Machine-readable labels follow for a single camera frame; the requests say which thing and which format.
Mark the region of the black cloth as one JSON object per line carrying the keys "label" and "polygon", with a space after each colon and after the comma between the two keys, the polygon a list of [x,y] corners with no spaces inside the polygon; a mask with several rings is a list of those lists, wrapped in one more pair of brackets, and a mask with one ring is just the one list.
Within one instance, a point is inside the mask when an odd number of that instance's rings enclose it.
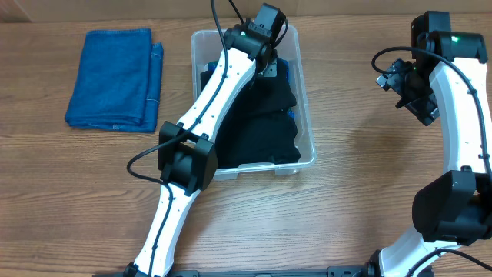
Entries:
{"label": "black cloth", "polygon": [[296,163],[298,129],[285,110],[253,117],[229,116],[221,124],[215,147],[219,169],[251,163]]}
{"label": "black cloth", "polygon": [[229,122],[276,113],[294,118],[292,108],[296,106],[297,99],[289,85],[289,64],[286,60],[278,58],[277,66],[276,77],[257,78],[252,87],[249,86],[250,82],[243,87],[224,117],[221,127],[225,127]]}

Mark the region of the clear plastic storage bin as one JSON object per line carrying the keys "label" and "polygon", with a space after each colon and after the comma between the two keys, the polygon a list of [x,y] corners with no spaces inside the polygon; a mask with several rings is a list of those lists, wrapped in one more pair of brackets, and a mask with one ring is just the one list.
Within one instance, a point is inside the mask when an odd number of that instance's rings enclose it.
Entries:
{"label": "clear plastic storage bin", "polygon": [[[282,42],[277,46],[278,56],[289,64],[289,85],[297,99],[297,104],[292,108],[295,124],[298,129],[295,137],[295,146],[301,157],[297,163],[274,165],[271,163],[251,163],[239,165],[232,169],[219,169],[214,175],[214,180],[224,181],[236,179],[241,173],[269,172],[276,175],[293,175],[300,170],[314,164],[316,150],[314,135],[312,132],[308,97],[304,83],[304,73],[301,63],[301,49],[299,45],[297,29],[290,25]],[[201,94],[199,75],[207,68],[209,62],[220,57],[221,43],[216,30],[200,30],[191,36],[191,65],[193,82],[193,99]]]}

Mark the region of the blue denim jeans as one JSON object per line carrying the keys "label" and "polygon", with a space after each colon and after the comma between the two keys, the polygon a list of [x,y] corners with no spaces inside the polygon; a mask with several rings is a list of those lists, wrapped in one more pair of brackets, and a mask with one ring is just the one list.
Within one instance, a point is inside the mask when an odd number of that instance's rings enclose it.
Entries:
{"label": "blue denim jeans", "polygon": [[149,28],[85,36],[65,113],[73,128],[152,133],[158,120],[164,49]]}

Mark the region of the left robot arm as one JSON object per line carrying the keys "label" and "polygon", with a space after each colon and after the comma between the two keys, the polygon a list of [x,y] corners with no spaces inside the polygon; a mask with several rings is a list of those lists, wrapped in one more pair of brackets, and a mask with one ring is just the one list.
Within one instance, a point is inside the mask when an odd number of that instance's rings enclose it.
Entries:
{"label": "left robot arm", "polygon": [[166,276],[185,219],[218,168],[215,140],[239,92],[272,61],[272,52],[288,29],[285,14],[263,4],[255,19],[218,29],[222,51],[215,70],[193,106],[172,124],[165,122],[158,144],[130,159],[158,154],[160,197],[144,246],[123,276]]}

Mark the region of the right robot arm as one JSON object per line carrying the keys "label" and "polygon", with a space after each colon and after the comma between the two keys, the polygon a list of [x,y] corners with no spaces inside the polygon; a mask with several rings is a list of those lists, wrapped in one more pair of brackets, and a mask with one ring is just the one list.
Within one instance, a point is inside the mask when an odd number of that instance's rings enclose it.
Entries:
{"label": "right robot arm", "polygon": [[487,49],[478,33],[454,32],[448,12],[411,23],[410,61],[379,71],[377,83],[423,125],[441,123],[444,169],[414,197],[411,227],[376,251],[358,276],[430,276],[445,253],[491,237],[491,116]]}

